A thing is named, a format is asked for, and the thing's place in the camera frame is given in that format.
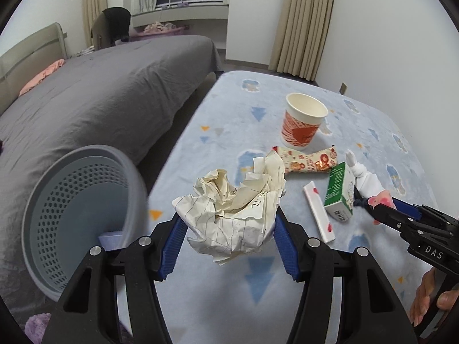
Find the right hand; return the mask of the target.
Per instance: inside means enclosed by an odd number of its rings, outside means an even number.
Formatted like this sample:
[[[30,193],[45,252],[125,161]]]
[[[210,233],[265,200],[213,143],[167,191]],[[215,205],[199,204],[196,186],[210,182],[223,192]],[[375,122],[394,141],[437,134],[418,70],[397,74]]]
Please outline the right hand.
[[[435,278],[436,269],[431,268],[430,271],[424,274],[421,284],[416,290],[415,299],[412,302],[412,306],[409,311],[409,319],[411,323],[416,327],[419,325],[426,312],[428,311],[433,296],[433,292],[436,287]],[[436,306],[441,311],[450,311],[456,300],[458,299],[458,290],[449,290],[442,293],[436,302]]]

